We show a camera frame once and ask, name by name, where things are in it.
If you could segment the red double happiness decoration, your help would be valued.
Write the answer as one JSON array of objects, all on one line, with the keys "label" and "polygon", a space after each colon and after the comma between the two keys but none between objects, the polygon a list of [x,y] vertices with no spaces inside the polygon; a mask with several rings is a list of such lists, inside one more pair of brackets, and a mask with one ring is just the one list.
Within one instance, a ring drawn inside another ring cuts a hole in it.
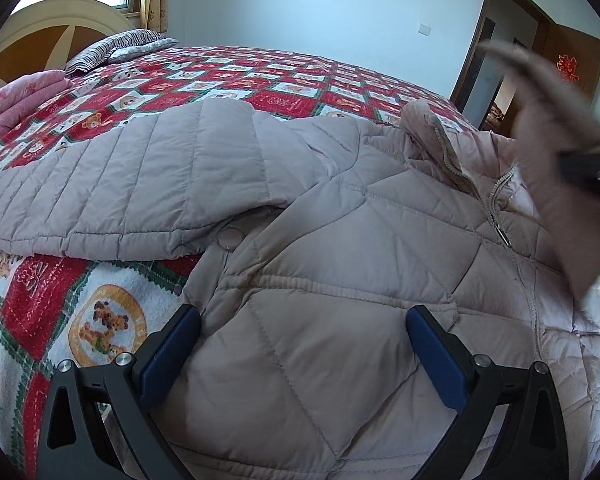
[{"label": "red double happiness decoration", "polygon": [[558,73],[566,81],[578,82],[580,76],[578,74],[578,60],[570,54],[558,55],[556,68]]}]

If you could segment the brown wooden door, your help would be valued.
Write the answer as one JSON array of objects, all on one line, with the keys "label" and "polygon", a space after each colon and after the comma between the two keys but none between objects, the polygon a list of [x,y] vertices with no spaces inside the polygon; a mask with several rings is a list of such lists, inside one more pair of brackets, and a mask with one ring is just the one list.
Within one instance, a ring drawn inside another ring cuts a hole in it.
[{"label": "brown wooden door", "polygon": [[531,39],[517,34],[512,43],[545,58],[588,104],[593,102],[600,81],[600,39],[555,22],[539,22]]}]

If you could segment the pink folded quilt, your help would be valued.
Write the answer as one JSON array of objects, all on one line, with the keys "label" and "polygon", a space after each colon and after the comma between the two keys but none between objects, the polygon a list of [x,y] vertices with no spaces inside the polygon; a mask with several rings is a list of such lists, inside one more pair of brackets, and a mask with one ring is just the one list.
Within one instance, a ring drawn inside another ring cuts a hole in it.
[{"label": "pink folded quilt", "polygon": [[0,140],[41,104],[71,87],[63,70],[24,75],[0,88]]}]

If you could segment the striped grey pillow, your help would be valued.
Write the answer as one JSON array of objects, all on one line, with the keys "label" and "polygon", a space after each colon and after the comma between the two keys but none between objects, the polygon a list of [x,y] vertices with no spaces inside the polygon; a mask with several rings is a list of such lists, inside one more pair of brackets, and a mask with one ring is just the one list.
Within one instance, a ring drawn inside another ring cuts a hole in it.
[{"label": "striped grey pillow", "polygon": [[134,60],[144,54],[158,52],[178,44],[178,40],[162,32],[137,28],[118,32],[94,42],[66,63],[67,75],[86,74],[102,64],[117,64]]}]

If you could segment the cream and wood headboard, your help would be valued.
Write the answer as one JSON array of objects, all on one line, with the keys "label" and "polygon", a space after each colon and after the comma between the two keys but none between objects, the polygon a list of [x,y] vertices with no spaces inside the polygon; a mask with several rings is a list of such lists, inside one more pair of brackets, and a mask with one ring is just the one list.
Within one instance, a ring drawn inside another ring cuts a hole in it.
[{"label": "cream and wood headboard", "polygon": [[134,25],[97,0],[43,0],[13,13],[0,30],[0,88],[61,68],[90,44]]}]

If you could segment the white wall switch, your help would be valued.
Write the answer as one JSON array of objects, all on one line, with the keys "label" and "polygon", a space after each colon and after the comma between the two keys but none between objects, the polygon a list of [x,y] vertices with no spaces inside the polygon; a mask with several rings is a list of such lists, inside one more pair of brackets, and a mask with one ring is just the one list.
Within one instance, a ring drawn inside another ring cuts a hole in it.
[{"label": "white wall switch", "polygon": [[422,35],[422,36],[429,36],[430,32],[431,32],[431,27],[426,25],[426,24],[422,24],[420,23],[418,26],[418,32]]}]

